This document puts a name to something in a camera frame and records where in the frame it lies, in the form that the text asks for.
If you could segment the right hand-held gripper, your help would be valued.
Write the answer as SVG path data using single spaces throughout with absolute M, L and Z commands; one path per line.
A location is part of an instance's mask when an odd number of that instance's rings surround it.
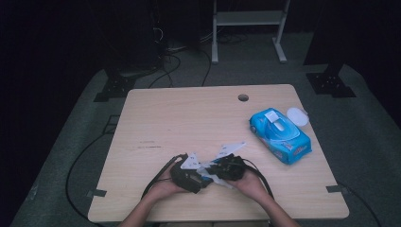
M 235 153 L 245 145 L 245 142 L 222 145 L 216 159 L 207 167 L 207 172 L 211 175 L 216 175 L 222 180 L 240 180 L 245 172 L 245 163 Z

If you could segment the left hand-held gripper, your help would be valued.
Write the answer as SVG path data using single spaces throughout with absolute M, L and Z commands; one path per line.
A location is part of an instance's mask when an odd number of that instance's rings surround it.
M 203 178 L 195 169 L 182 169 L 181 165 L 188 160 L 187 154 L 180 155 L 181 160 L 170 169 L 171 180 L 177 186 L 192 193 L 198 193 L 208 185 L 208 180 Z

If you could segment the blue wet wipe packet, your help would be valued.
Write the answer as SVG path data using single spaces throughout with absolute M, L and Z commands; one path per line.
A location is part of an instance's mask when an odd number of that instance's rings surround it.
M 310 138 L 276 109 L 255 113 L 250 130 L 284 164 L 291 165 L 312 151 Z

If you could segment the person's left hand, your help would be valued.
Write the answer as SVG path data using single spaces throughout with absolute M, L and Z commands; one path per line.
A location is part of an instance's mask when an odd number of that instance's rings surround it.
M 166 199 L 177 193 L 185 193 L 185 190 L 171 180 L 170 165 L 156 180 L 152 187 L 148 190 L 145 197 L 160 198 L 161 200 Z

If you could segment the person's right hand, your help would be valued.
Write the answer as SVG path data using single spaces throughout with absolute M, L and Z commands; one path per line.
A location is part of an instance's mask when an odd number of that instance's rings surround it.
M 228 181 L 228 184 L 257 203 L 262 204 L 264 201 L 271 199 L 259 177 L 250 170 L 246 170 L 240 180 Z

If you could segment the white round plastic lid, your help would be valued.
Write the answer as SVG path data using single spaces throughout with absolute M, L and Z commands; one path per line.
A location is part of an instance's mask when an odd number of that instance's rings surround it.
M 287 110 L 287 117 L 298 127 L 306 126 L 309 123 L 307 113 L 296 107 L 291 107 Z

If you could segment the grey tape piece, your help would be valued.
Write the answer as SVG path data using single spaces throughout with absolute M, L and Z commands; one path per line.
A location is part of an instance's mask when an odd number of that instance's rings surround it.
M 328 193 L 337 193 L 340 192 L 341 194 L 348 194 L 349 190 L 346 186 L 343 185 L 329 185 L 326 187 Z
M 107 194 L 106 190 L 101 190 L 101 189 L 94 189 L 94 190 L 89 190 L 86 193 L 86 197 L 88 198 L 93 198 L 93 197 L 105 197 Z

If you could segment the black stand base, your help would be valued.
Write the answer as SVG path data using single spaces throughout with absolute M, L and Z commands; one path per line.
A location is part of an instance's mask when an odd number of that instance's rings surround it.
M 124 77 L 116 68 L 106 68 L 107 81 L 99 92 L 94 102 L 106 102 L 110 98 L 126 97 L 128 92 L 134 87 L 135 78 Z
M 306 77 L 317 95 L 335 98 L 355 97 L 353 90 L 340 78 L 342 63 L 329 63 L 321 73 L 307 73 Z

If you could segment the white metal stand frame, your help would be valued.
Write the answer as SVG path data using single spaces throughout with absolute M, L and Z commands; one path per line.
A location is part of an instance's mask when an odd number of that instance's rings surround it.
M 281 39 L 288 17 L 290 1 L 285 0 L 284 7 L 278 10 L 218 11 L 217 0 L 214 0 L 211 62 L 218 63 L 218 28 L 220 26 L 278 26 L 276 36 L 272 38 L 272 43 L 279 62 L 287 62 Z

